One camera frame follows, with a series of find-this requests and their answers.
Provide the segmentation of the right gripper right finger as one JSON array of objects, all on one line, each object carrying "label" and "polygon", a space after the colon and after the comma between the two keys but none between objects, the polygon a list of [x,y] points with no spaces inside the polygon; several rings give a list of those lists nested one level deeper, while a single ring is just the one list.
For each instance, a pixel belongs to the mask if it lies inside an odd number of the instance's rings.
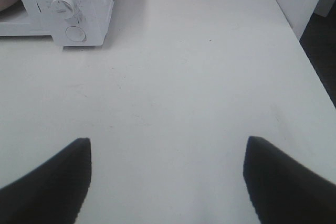
[{"label": "right gripper right finger", "polygon": [[335,184],[262,137],[248,138],[243,177],[261,223],[335,223]]}]

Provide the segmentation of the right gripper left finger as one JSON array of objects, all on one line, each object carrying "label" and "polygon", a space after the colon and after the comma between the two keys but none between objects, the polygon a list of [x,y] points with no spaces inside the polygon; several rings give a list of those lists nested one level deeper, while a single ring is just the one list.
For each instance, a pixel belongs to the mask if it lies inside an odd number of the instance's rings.
[{"label": "right gripper left finger", "polygon": [[1,223],[75,223],[92,176],[89,138],[78,138],[1,188]]}]

